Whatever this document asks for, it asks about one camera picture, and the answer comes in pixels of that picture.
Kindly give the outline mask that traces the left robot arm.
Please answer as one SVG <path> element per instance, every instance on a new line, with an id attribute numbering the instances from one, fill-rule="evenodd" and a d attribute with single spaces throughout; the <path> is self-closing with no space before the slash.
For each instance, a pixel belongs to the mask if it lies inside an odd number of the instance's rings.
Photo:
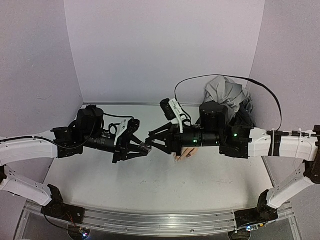
<path id="1" fill-rule="evenodd" d="M 122 116 L 121 123 L 105 128 L 104 111 L 88 105 L 78 111 L 66 127 L 31 136 L 4 137 L 0 140 L 0 188 L 47 207 L 56 218 L 64 218 L 68 208 L 60 190 L 16 173 L 16 163 L 44 159 L 63 159 L 81 155 L 85 148 L 112 154 L 114 164 L 147 156 L 151 148 L 135 136 L 140 121 Z"/>

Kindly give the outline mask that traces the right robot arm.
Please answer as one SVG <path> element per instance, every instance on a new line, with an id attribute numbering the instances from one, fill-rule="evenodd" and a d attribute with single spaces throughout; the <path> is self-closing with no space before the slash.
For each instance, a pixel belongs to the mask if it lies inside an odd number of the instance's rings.
<path id="1" fill-rule="evenodd" d="M 199 125 L 188 121 L 176 99 L 164 99 L 160 106 L 168 124 L 151 131 L 146 144 L 167 154 L 182 155 L 183 148 L 219 147 L 226 157 L 285 157 L 303 163 L 283 182 L 261 194 L 257 208 L 278 209 L 304 189 L 320 182 L 320 127 L 313 130 L 278 131 L 229 125 L 228 108 L 216 102 L 199 107 Z"/>

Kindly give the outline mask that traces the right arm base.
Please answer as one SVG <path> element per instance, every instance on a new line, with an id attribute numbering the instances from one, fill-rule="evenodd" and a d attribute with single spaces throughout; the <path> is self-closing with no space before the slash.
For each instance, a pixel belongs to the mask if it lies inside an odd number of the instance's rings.
<path id="1" fill-rule="evenodd" d="M 257 206 L 234 212 L 236 229 L 241 230 L 248 226 L 265 224 L 278 219 L 278 209 L 267 205 L 267 195 L 269 190 L 265 190 L 258 198 Z"/>

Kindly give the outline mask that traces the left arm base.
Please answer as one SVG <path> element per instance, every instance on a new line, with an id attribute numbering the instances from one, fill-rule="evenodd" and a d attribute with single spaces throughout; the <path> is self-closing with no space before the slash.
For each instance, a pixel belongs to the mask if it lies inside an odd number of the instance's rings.
<path id="1" fill-rule="evenodd" d="M 46 217 L 52 217 L 58 220 L 69 221 L 73 224 L 82 224 L 85 215 L 85 209 L 80 206 L 66 204 L 60 190 L 51 184 L 47 185 L 50 190 L 50 201 L 42 206 L 41 213 Z"/>

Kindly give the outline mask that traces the nail polish bottle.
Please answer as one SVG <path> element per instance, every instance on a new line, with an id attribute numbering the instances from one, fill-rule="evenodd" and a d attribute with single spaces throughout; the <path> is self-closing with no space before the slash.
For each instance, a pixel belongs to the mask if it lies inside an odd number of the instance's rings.
<path id="1" fill-rule="evenodd" d="M 152 151 L 152 147 L 150 145 L 147 145 L 145 142 L 142 142 L 139 145 L 139 148 L 142 149 L 143 151 L 150 153 Z"/>

